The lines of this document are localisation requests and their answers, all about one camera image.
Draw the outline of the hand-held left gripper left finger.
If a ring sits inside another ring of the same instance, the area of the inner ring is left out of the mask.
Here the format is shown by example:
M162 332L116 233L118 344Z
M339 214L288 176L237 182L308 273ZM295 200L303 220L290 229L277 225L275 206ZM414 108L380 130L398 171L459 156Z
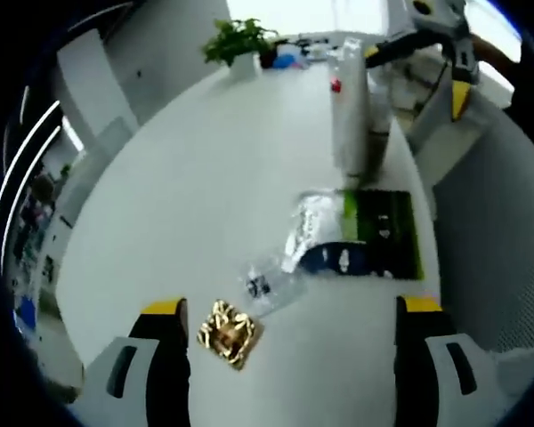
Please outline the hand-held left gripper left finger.
M188 303L144 308L88 365L77 397L84 426L189 426Z

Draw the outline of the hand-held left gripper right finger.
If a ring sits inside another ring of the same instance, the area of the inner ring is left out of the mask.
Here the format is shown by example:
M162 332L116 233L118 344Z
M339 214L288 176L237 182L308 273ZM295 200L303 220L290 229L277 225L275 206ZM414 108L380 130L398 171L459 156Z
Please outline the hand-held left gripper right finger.
M429 297L396 298L396 426L495 426L523 394L520 360L456 331Z

